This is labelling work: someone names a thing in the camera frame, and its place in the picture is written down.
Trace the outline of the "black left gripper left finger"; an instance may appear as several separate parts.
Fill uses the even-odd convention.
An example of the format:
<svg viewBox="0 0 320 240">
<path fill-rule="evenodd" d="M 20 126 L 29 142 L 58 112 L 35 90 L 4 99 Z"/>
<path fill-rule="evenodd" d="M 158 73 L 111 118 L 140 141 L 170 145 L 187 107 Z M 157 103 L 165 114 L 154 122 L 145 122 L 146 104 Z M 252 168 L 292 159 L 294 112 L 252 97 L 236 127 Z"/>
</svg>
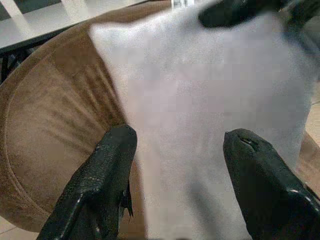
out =
<svg viewBox="0 0 320 240">
<path fill-rule="evenodd" d="M 127 209 L 133 215 L 130 172 L 137 133 L 111 128 L 75 171 L 43 225 L 39 240 L 115 240 Z"/>
</svg>

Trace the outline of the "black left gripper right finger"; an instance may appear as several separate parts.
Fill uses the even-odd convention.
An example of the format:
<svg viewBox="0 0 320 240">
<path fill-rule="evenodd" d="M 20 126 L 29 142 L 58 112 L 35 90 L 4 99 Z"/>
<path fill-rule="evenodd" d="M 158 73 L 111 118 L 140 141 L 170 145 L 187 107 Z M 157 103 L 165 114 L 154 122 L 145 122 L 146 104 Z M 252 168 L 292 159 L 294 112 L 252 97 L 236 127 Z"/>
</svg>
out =
<svg viewBox="0 0 320 240">
<path fill-rule="evenodd" d="M 254 240 L 318 240 L 320 199 L 271 143 L 238 128 L 224 134 L 224 159 Z"/>
</svg>

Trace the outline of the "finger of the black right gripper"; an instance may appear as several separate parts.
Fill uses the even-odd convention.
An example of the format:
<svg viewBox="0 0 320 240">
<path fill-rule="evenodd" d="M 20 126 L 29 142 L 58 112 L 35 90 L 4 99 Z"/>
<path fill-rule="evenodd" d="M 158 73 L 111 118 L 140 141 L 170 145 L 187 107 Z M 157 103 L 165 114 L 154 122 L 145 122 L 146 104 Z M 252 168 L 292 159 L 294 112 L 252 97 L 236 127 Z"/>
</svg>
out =
<svg viewBox="0 0 320 240">
<path fill-rule="evenodd" d="M 220 0 L 198 14 L 205 28 L 229 28 L 255 17 L 265 7 L 264 0 Z"/>
<path fill-rule="evenodd" d="M 320 12 L 320 0 L 286 0 L 284 10 L 288 13 L 286 29 L 299 32 Z"/>
</svg>

